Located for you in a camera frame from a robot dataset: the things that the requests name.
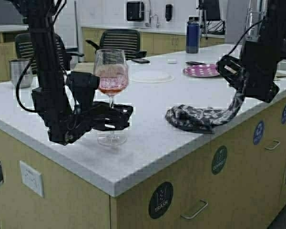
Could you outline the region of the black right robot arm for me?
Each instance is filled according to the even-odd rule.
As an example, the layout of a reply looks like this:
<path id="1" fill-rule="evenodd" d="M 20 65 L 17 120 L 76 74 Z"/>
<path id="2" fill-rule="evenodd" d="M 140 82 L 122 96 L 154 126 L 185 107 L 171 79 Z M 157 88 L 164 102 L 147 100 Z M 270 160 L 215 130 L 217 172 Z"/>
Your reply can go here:
<path id="1" fill-rule="evenodd" d="M 269 0 L 266 13 L 248 27 L 238 43 L 241 52 L 232 56 L 234 46 L 217 63 L 217 71 L 235 89 L 233 103 L 245 98 L 270 103 L 280 88 L 274 78 L 278 64 L 286 60 L 286 0 Z"/>

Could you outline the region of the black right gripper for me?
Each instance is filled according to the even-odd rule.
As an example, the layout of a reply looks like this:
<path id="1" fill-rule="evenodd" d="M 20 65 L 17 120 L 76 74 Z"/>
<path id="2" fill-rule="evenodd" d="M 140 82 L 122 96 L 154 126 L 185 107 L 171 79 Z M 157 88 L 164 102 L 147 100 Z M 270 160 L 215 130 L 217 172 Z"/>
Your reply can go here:
<path id="1" fill-rule="evenodd" d="M 274 83 L 279 60 L 275 45 L 246 41 L 239 58 L 226 54 L 216 63 L 216 69 L 244 97 L 270 103 L 279 92 Z"/>

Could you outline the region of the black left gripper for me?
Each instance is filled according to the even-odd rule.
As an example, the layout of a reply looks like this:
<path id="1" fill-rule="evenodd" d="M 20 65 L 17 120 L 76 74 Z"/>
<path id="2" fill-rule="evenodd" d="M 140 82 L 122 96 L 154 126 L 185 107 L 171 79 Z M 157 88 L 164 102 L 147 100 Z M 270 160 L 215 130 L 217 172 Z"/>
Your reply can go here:
<path id="1" fill-rule="evenodd" d="M 43 75 L 32 90 L 34 111 L 42 118 L 51 142 L 68 145 L 91 129 L 121 131 L 129 127 L 133 107 L 93 101 L 100 78 L 91 73 L 63 71 Z M 96 114 L 123 118 L 95 118 Z"/>

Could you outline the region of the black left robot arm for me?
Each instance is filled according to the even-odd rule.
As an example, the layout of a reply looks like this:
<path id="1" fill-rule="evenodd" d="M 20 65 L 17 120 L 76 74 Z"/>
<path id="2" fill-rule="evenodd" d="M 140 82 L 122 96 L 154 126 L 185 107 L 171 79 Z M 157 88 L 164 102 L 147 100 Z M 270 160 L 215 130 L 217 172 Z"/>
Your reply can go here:
<path id="1" fill-rule="evenodd" d="M 95 102 L 100 77 L 72 71 L 67 75 L 60 64 L 54 31 L 55 17 L 66 2 L 59 0 L 13 0 L 12 4 L 28 25 L 37 65 L 39 86 L 32 90 L 33 113 L 48 128 L 49 140 L 72 144 L 92 129 L 122 131 L 129 127 L 133 108 Z"/>

